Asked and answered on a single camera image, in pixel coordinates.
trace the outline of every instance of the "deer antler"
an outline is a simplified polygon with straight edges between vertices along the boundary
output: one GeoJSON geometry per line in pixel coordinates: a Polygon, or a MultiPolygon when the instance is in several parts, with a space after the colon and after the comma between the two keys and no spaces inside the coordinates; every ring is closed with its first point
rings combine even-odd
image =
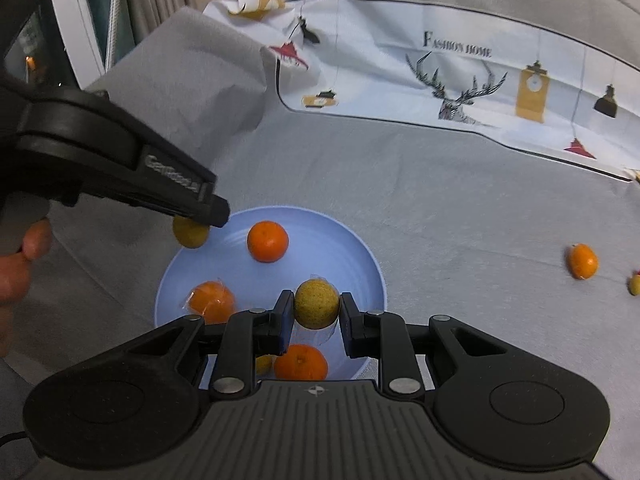
{"type": "Polygon", "coordinates": [[[411,71],[414,75],[426,86],[433,88],[433,96],[438,99],[446,99],[447,94],[445,93],[444,85],[438,80],[438,69],[433,73],[431,79],[422,72],[422,62],[429,57],[430,52],[427,52],[424,56],[422,56],[418,62],[415,64],[415,67],[411,64],[411,60],[407,54],[404,55],[406,58],[406,62],[411,67],[411,71]]]}
{"type": "Polygon", "coordinates": [[[485,95],[494,93],[498,88],[502,86],[502,83],[504,83],[505,79],[507,79],[507,73],[505,72],[498,84],[494,85],[494,73],[491,72],[491,69],[489,69],[487,63],[483,61],[482,64],[484,64],[486,71],[489,73],[486,84],[482,85],[481,90],[478,90],[478,82],[476,81],[476,76],[474,76],[473,88],[471,90],[465,90],[464,92],[462,92],[460,94],[460,97],[456,99],[457,103],[463,105],[472,105],[474,103],[473,99],[475,99],[476,97],[484,97],[485,95]]]}

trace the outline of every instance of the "human hand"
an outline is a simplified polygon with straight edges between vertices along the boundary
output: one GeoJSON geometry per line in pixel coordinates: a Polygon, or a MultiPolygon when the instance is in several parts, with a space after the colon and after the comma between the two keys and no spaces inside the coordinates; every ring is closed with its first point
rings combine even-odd
{"type": "Polygon", "coordinates": [[[31,283],[31,262],[51,247],[51,225],[46,218],[32,225],[22,239],[22,250],[0,256],[0,357],[9,352],[13,336],[13,304],[27,295],[31,283]]]}

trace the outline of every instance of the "yellow-green fruit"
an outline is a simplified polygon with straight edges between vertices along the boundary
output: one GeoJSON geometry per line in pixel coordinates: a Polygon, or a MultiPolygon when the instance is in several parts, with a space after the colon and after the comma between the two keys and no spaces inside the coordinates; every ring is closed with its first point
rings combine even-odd
{"type": "Polygon", "coordinates": [[[296,291],[293,312],[305,328],[326,328],[338,317],[338,293],[321,278],[307,280],[296,291]]]}
{"type": "Polygon", "coordinates": [[[209,226],[198,224],[190,218],[174,216],[174,236],[183,247],[197,249],[207,241],[209,226]]]}
{"type": "Polygon", "coordinates": [[[273,365],[272,355],[261,355],[255,358],[255,374],[266,375],[271,371],[271,365],[273,365]]]}
{"type": "Polygon", "coordinates": [[[634,274],[629,280],[629,292],[634,296],[640,294],[640,276],[634,274]]]}

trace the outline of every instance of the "white window frame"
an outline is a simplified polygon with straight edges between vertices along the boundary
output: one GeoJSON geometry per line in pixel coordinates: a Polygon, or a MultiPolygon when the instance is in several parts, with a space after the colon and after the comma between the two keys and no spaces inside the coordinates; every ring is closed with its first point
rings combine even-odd
{"type": "Polygon", "coordinates": [[[51,0],[66,55],[80,88],[104,74],[104,64],[87,0],[51,0]]]}

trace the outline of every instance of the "deer head illustration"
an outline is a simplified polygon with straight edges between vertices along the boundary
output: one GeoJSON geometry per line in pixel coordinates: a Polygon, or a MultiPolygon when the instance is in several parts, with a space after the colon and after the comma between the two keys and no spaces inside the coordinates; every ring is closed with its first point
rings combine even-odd
{"type": "Polygon", "coordinates": [[[445,86],[438,79],[438,70],[436,69],[433,73],[433,76],[429,79],[429,77],[422,71],[422,64],[425,59],[429,57],[430,52],[422,56],[418,62],[415,64],[415,67],[411,64],[411,60],[409,60],[409,56],[406,57],[406,62],[411,67],[414,75],[420,80],[425,86],[433,88],[433,96],[442,99],[442,106],[440,107],[440,113],[438,114],[439,119],[444,119],[447,121],[457,121],[459,123],[466,124],[475,124],[476,120],[469,117],[463,112],[462,105],[472,105],[474,103],[474,99],[478,97],[484,97],[485,95],[490,95],[497,91],[498,88],[502,86],[505,79],[507,79],[507,74],[504,73],[502,79],[498,81],[498,84],[495,83],[494,73],[491,72],[489,66],[484,61],[484,68],[488,72],[488,78],[486,84],[482,85],[481,89],[478,89],[478,81],[476,80],[476,76],[474,76],[474,84],[473,87],[461,92],[460,97],[457,99],[451,99],[447,97],[447,93],[445,90],[445,86]]]}

